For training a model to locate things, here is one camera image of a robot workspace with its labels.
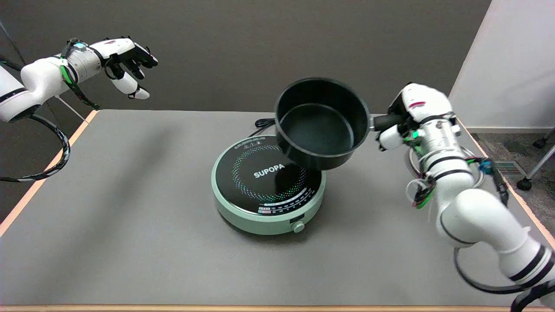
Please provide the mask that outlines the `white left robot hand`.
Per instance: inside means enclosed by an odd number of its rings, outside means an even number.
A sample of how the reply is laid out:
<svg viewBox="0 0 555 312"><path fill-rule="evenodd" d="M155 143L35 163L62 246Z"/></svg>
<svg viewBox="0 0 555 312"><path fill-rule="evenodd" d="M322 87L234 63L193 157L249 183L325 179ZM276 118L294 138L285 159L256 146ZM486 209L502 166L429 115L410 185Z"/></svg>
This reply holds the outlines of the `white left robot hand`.
<svg viewBox="0 0 555 312"><path fill-rule="evenodd" d="M104 71L111 83L129 99L145 100L149 91L138 83L145 79L142 68L156 67L158 59L148 47L142 47L131 38L121 37L101 42L104 48Z"/></svg>

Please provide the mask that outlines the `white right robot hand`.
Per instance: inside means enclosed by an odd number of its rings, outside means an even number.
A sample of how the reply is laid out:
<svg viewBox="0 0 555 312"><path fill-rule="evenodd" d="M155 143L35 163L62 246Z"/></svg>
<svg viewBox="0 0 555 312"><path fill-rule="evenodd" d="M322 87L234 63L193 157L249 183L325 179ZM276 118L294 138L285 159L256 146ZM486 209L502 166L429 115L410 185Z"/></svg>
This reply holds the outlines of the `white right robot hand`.
<svg viewBox="0 0 555 312"><path fill-rule="evenodd" d="M385 115L372 119L376 141L381 151L394 150L405 143L413 132L435 120L446 121L452 127L456 118L448 97L441 91L418 83L405 85Z"/></svg>

